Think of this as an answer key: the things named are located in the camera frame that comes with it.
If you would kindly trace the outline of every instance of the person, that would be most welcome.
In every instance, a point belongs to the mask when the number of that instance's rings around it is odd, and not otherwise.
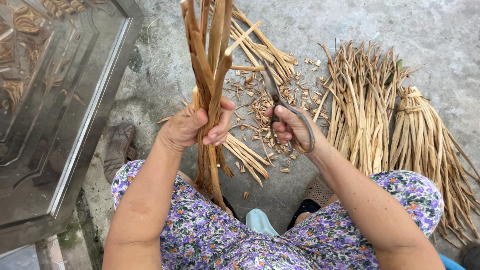
[[[222,98],[220,121],[202,143],[225,141],[234,107]],[[275,114],[282,119],[274,123],[279,143],[291,140],[299,151],[295,136],[308,149],[300,118],[281,106]],[[427,238],[443,212],[429,179],[409,171],[365,176],[310,120],[314,147],[305,154],[335,195],[318,211],[298,215],[282,236],[255,233],[177,172],[185,148],[197,142],[206,123],[206,111],[189,104],[161,128],[145,161],[118,170],[104,270],[444,269]]]

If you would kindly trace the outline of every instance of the white string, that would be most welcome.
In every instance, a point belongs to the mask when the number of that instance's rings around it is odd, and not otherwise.
[[[154,19],[154,20],[148,25],[148,27],[147,27],[148,51],[150,52],[150,58],[152,59],[152,64],[153,64],[153,66],[152,66],[150,69],[152,70],[152,72],[155,72],[155,67],[160,67],[160,68],[163,68],[163,69],[164,69],[163,74],[162,74],[160,77],[157,77],[157,79],[160,79],[160,78],[162,78],[162,77],[165,75],[165,73],[167,72],[167,68],[164,67],[164,66],[161,66],[161,65],[157,65],[158,62],[160,61],[160,59],[158,59],[158,60],[156,61],[156,63],[155,63],[155,61],[154,61],[154,59],[153,59],[152,49],[150,48],[149,29],[150,29],[150,26],[151,26],[156,20],[158,20],[158,19],[160,19],[160,18],[161,18],[161,17],[158,17],[158,18]],[[172,29],[175,29],[176,31],[178,31],[178,32],[182,33],[183,35],[185,35],[182,31],[180,31],[180,30],[172,27],[164,18],[162,18],[162,20],[163,20],[165,23],[167,23]],[[182,36],[179,37],[179,39],[177,40],[177,43],[175,44],[175,47],[174,47],[174,48],[172,49],[172,51],[171,51],[170,58],[168,59],[168,62],[167,62],[167,67],[168,67],[168,65],[170,64],[170,61],[172,60],[173,54],[175,53],[175,50],[177,49],[177,46],[178,46],[181,38],[182,38]]]

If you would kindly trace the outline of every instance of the scissor blade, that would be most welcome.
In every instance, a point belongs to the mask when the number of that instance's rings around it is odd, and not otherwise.
[[[280,92],[278,91],[278,88],[276,86],[275,79],[273,77],[272,71],[270,70],[270,66],[263,59],[260,59],[260,62],[265,67],[265,70],[262,70],[260,72],[262,73],[262,76],[264,77],[265,87],[266,87],[268,95],[270,97],[275,96],[275,95],[280,96]]]

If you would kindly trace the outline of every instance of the woman's left hand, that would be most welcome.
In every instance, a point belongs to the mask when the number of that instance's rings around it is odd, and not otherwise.
[[[230,130],[230,119],[232,110],[235,109],[235,103],[223,97],[220,100],[220,118],[218,124],[214,126],[203,138],[203,144],[220,145],[227,139],[227,133]],[[197,143],[198,129],[208,122],[208,113],[204,109],[195,112],[193,103],[177,114],[175,114],[158,132],[157,140],[164,142],[171,150],[183,152],[185,148]]]

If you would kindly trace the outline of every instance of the hand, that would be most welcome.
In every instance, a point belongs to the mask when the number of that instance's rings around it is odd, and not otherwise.
[[[309,115],[303,110],[299,110],[297,108],[293,108],[294,110],[299,111],[302,113],[307,121],[310,124],[310,127],[313,131],[313,138],[314,138],[314,148],[317,148],[320,144],[325,143],[326,139],[318,126],[313,122]],[[265,115],[272,116],[273,106],[270,106]],[[310,133],[308,132],[308,127],[305,125],[303,120],[296,114],[292,113],[289,109],[283,106],[276,106],[275,107],[275,115],[278,116],[282,122],[275,122],[273,123],[273,129],[275,129],[275,133],[277,136],[277,141],[281,144],[286,144],[287,141],[291,140],[293,148],[299,152],[297,143],[293,139],[293,135],[297,138],[300,142],[303,149],[310,148]]]
[[[226,97],[222,97],[220,107],[218,124],[210,129],[208,135],[203,138],[204,145],[211,143],[217,146],[224,143],[227,139],[235,103]],[[193,104],[190,103],[167,121],[158,133],[157,138],[171,150],[183,153],[185,148],[197,143],[198,129],[206,125],[207,122],[207,111],[199,109],[195,112]]]

